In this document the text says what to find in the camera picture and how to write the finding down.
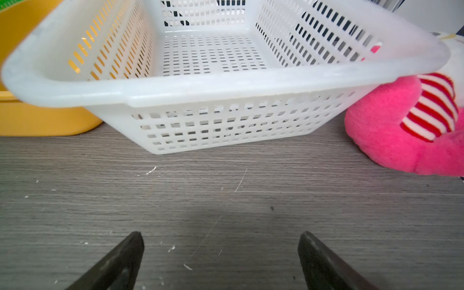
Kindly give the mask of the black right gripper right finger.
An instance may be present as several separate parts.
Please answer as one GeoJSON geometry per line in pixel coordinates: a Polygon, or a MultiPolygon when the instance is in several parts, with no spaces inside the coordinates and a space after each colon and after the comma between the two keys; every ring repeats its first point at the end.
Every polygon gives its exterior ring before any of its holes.
{"type": "Polygon", "coordinates": [[[309,290],[377,289],[310,232],[302,233],[298,255],[309,290]]]}

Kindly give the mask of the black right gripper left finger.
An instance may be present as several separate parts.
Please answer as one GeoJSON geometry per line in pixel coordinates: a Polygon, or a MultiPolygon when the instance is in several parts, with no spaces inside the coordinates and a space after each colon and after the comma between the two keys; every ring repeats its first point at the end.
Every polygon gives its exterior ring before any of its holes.
{"type": "Polygon", "coordinates": [[[67,289],[134,289],[144,250],[141,233],[132,232],[67,289]]]}

